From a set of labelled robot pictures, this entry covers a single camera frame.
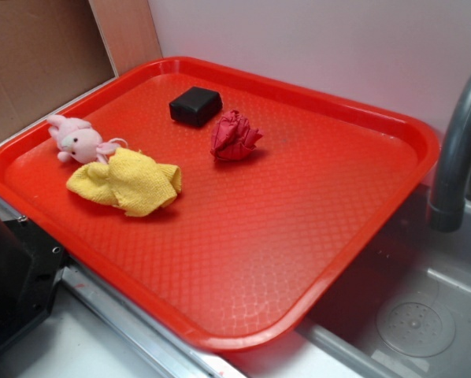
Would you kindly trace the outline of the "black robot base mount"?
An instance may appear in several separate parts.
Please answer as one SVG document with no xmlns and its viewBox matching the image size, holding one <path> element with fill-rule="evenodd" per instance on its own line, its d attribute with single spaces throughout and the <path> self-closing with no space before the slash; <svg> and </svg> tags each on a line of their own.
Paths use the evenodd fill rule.
<svg viewBox="0 0 471 378">
<path fill-rule="evenodd" d="M 0 219 L 0 354 L 51 314 L 65 261 L 35 222 Z"/>
</svg>

